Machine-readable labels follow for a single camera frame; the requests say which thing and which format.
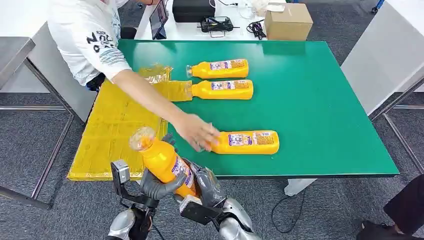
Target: bottle label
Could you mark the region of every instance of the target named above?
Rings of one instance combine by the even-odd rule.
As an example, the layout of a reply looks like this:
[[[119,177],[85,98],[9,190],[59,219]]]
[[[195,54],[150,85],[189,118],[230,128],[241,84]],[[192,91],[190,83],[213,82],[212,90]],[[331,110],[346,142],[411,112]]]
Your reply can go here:
[[[210,83],[212,90],[248,89],[249,84],[245,80],[213,81]]]
[[[268,145],[274,143],[274,137],[271,132],[253,132],[250,134],[229,134],[228,144],[230,146],[243,146],[243,145]]]
[[[184,160],[181,159],[180,156],[176,156],[175,165],[172,168],[172,173],[177,176],[181,171],[187,175],[185,178],[184,184],[187,185],[187,187],[192,188],[194,191],[194,176],[192,173],[192,170],[190,167],[186,164]]]
[[[252,137],[247,134],[229,134],[228,144],[230,146],[252,145]]]
[[[242,59],[228,61],[214,61],[210,63],[210,70],[233,69],[244,67],[245,63]]]

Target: man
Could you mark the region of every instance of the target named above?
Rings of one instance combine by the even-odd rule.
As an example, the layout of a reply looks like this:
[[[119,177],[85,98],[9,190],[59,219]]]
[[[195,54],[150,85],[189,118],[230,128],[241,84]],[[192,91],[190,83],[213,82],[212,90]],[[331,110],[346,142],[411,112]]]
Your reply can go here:
[[[170,122],[196,151],[210,151],[218,130],[160,95],[132,71],[117,49],[121,38],[118,7],[127,1],[51,0],[48,28],[63,59],[79,84],[98,89],[106,77],[137,103]],[[147,5],[159,2],[139,1]]]
[[[424,174],[408,183],[384,206],[384,211],[394,221],[394,225],[364,221],[356,240],[424,239],[412,236],[424,225]]]

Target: plastic bottle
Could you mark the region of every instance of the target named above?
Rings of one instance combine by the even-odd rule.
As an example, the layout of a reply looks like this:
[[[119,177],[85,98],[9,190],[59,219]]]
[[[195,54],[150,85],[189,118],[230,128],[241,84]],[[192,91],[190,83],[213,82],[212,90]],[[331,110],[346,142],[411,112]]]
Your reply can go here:
[[[201,81],[191,86],[191,94],[201,99],[249,100],[253,95],[251,80]]]
[[[195,176],[190,167],[175,152],[171,144],[155,136],[155,131],[151,127],[142,127],[129,138],[129,145],[133,150],[141,152],[144,165],[162,183],[171,182],[181,171],[184,171],[187,178],[175,193],[183,198],[187,195],[199,197],[196,193]]]
[[[245,78],[249,73],[249,64],[246,59],[227,61],[203,61],[197,65],[187,65],[187,77],[201,79]]]
[[[212,151],[217,154],[275,154],[280,147],[277,132],[232,131],[221,132],[219,144],[212,144]]]

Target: graphic print on shirt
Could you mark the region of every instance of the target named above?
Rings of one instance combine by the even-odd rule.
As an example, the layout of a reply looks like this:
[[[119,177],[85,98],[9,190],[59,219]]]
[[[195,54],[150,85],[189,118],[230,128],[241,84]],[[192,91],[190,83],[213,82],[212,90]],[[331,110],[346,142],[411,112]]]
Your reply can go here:
[[[115,37],[116,37],[116,42],[118,43],[119,40],[121,39],[121,20],[119,18],[118,12],[117,11],[113,11],[113,16],[112,16],[112,27],[113,27],[113,31],[115,33]]]
[[[104,31],[92,32],[91,37],[87,37],[87,43],[92,46],[94,52],[99,54],[102,64],[112,66],[116,63],[126,62],[122,52],[115,46],[113,38]]]

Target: green tabletop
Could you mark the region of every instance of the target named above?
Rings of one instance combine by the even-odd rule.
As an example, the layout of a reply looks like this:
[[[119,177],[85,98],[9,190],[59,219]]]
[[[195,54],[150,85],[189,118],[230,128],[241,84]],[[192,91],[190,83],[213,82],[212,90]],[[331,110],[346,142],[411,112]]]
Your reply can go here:
[[[220,131],[274,130],[273,155],[195,152],[169,125],[179,155],[223,178],[393,176],[393,160],[325,42],[138,41],[119,49],[134,71],[161,63],[172,80],[187,80],[186,65],[247,59],[251,100],[177,102]],[[193,78],[193,83],[200,81]]]

